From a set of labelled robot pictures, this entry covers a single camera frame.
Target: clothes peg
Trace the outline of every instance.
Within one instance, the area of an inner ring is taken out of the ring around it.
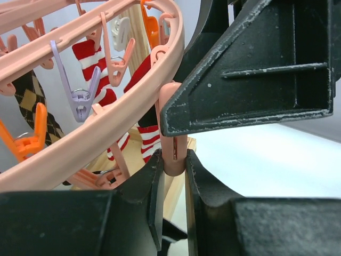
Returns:
[[[84,190],[112,190],[125,181],[118,167],[113,167],[95,174],[87,169],[81,169],[72,175],[67,181]]]
[[[7,46],[5,46],[4,41],[0,37],[0,55],[3,56],[11,51],[18,48],[17,37],[15,35],[9,35],[7,38]],[[12,83],[1,85],[0,94],[3,96],[14,96],[16,89]]]
[[[109,23],[113,39],[113,48],[118,52],[123,51],[126,47],[130,30],[130,18],[124,17],[120,19],[115,17],[110,20]]]
[[[159,26],[158,20],[155,17],[147,15],[147,11],[144,8],[144,3],[147,1],[152,0],[141,0],[141,12],[148,42],[150,48],[153,49],[155,46],[159,45]]]
[[[33,135],[24,133],[17,138],[13,138],[5,125],[0,121],[0,137],[19,162],[27,159],[28,155],[36,154],[44,148],[46,129],[47,109],[42,103],[38,103],[36,107]]]
[[[105,51],[105,62],[107,63],[108,77],[111,86],[117,87],[124,76],[124,73],[128,67],[128,63],[132,57],[135,48],[135,39],[131,38],[125,50],[123,58],[121,61],[112,61],[113,59],[110,55],[110,45],[109,36],[107,30],[107,20],[105,18],[105,13],[101,12],[102,27],[103,27],[103,43]]]
[[[160,130],[160,111],[172,97],[181,83],[168,83],[160,89],[159,100],[155,104],[158,125]],[[165,173],[169,176],[178,176],[185,170],[187,156],[187,135],[165,137],[160,133],[162,157],[164,159]]]
[[[51,48],[74,118],[79,123],[84,122],[89,116],[91,104],[95,99],[95,94],[100,82],[101,69],[95,67],[88,90],[77,89],[72,91],[55,41],[51,41]]]
[[[28,27],[27,25],[21,26],[30,42],[45,35],[45,27],[42,18],[33,21],[33,24],[34,27]],[[53,60],[48,59],[40,64],[40,66],[44,69],[53,69]]]
[[[102,115],[107,108],[110,108],[110,105],[102,107],[98,103],[92,105],[92,109],[94,111],[94,114],[92,114],[86,121],[91,122],[97,115]],[[112,154],[115,157],[116,164],[118,166],[118,169],[122,173],[123,177],[125,179],[128,179],[130,177],[128,166],[126,164],[126,161],[124,160],[123,154],[117,144],[117,142],[114,142],[110,147],[110,150]]]
[[[169,35],[166,35],[166,33],[165,33],[164,22],[166,23],[166,25],[168,27],[170,27],[170,24],[169,24],[169,22],[165,21],[166,18],[172,19],[174,17],[170,13],[164,12],[163,14],[161,14],[161,16],[159,18],[159,41],[160,41],[161,45],[167,44],[167,42],[169,40]]]
[[[80,1],[75,0],[75,3],[77,6],[79,16],[85,14],[86,11],[84,9],[82,9],[82,7],[80,6]],[[96,29],[90,35],[86,36],[87,40],[93,40],[95,42],[95,46],[94,46],[95,51],[97,51],[101,46],[101,36],[102,36],[102,27]]]

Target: white surface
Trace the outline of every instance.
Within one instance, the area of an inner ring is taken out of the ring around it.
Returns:
[[[341,197],[341,144],[282,125],[192,134],[203,166],[248,197]],[[186,230],[185,190],[172,222]],[[169,256],[187,256],[187,240]]]

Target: purple clothes peg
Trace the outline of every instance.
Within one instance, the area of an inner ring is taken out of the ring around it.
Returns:
[[[100,82],[101,69],[99,67],[95,67],[88,90],[76,89],[72,91],[55,41],[51,41],[51,48],[72,113],[75,120],[82,123],[88,118],[91,105],[95,99],[95,94]]]

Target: brown argyle sock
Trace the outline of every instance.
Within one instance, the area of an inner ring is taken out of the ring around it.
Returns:
[[[34,130],[34,120],[36,106],[40,102],[46,106],[46,98],[42,86],[40,85],[33,70],[14,80],[13,85],[16,89],[15,98],[19,104],[19,109],[28,123]],[[47,113],[47,130],[45,144],[51,145],[64,136],[60,125],[51,113]]]

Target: light wood surface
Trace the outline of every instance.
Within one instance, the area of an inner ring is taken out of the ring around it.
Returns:
[[[149,43],[147,34],[145,33],[140,5],[133,5],[128,10],[121,13],[119,17],[130,18],[131,27],[127,42],[129,42],[130,38],[134,38],[136,40],[135,50],[128,64],[130,75],[133,75],[142,61],[149,55]]]

